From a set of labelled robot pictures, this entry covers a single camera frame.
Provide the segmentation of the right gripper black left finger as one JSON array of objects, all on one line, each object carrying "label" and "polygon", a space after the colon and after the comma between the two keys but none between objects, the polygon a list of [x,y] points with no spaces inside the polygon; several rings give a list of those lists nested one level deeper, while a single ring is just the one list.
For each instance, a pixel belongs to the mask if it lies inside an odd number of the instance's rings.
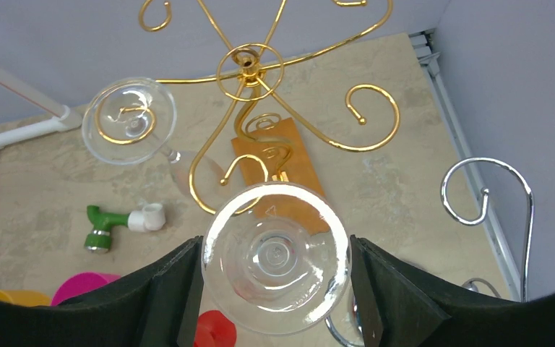
[{"label": "right gripper black left finger", "polygon": [[193,346],[202,241],[56,307],[0,301],[0,346]]}]

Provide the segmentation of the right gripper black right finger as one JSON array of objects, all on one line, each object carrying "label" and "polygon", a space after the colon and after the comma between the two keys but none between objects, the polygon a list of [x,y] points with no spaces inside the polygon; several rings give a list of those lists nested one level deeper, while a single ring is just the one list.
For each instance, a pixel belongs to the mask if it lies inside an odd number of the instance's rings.
[{"label": "right gripper black right finger", "polygon": [[555,346],[555,293],[518,303],[477,294],[350,237],[365,346]]}]

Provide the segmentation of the red wine glass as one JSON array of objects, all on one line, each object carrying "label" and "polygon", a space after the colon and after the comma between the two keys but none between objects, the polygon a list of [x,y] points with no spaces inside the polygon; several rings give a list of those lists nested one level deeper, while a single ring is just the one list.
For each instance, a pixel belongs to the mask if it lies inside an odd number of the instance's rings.
[{"label": "red wine glass", "polygon": [[197,319],[194,347],[234,347],[236,326],[220,311],[210,310]]}]

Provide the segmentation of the pink wine glass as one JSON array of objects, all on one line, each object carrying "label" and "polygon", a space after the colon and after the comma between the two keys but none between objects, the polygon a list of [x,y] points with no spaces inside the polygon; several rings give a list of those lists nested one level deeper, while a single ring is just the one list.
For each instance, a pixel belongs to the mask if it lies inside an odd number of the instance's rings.
[{"label": "pink wine glass", "polygon": [[67,299],[86,294],[121,278],[110,273],[83,272],[65,280],[56,290],[51,306],[57,306]]}]

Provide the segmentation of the clear wine glass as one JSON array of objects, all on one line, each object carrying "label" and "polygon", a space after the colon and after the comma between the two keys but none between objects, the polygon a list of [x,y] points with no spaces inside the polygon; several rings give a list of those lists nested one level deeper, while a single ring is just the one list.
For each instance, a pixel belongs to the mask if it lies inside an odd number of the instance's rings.
[{"label": "clear wine glass", "polygon": [[205,293],[233,323],[293,335],[328,317],[348,289],[348,234],[325,198],[299,184],[266,182],[213,215],[200,253]]},{"label": "clear wine glass", "polygon": [[178,190],[191,197],[189,169],[197,154],[170,146],[176,121],[172,93],[155,80],[135,77],[100,91],[87,107],[81,131],[89,152],[105,163],[137,165],[163,155]]}]

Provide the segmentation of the yellow wine glass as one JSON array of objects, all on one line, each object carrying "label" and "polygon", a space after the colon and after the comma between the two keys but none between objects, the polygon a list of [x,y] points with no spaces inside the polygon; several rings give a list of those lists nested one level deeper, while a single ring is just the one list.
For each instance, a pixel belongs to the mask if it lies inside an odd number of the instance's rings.
[{"label": "yellow wine glass", "polygon": [[0,301],[24,307],[51,305],[51,297],[31,290],[0,290]]}]

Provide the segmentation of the green faucet with white elbow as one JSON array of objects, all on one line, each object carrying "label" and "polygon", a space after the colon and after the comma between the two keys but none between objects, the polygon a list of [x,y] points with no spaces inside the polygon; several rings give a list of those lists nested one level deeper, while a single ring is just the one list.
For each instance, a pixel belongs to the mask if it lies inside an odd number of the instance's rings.
[{"label": "green faucet with white elbow", "polygon": [[126,214],[102,212],[96,205],[87,206],[87,218],[92,230],[85,238],[84,248],[92,253],[106,253],[112,245],[112,229],[118,226],[137,233],[159,231],[166,223],[162,204],[145,205],[141,210]]}]

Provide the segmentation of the wooden rack base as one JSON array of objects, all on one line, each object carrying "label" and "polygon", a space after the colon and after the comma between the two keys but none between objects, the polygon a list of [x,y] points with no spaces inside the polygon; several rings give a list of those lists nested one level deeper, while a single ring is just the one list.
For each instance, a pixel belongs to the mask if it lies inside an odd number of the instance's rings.
[{"label": "wooden rack base", "polygon": [[[252,141],[234,137],[231,144],[235,155],[250,154],[261,159],[267,167],[270,181],[299,184],[324,196],[304,141],[292,118],[283,118],[276,113],[255,116],[244,125],[244,134],[252,137]],[[253,214],[256,218],[290,219],[311,236],[330,230],[315,208],[293,197],[265,197],[254,206]]]}]

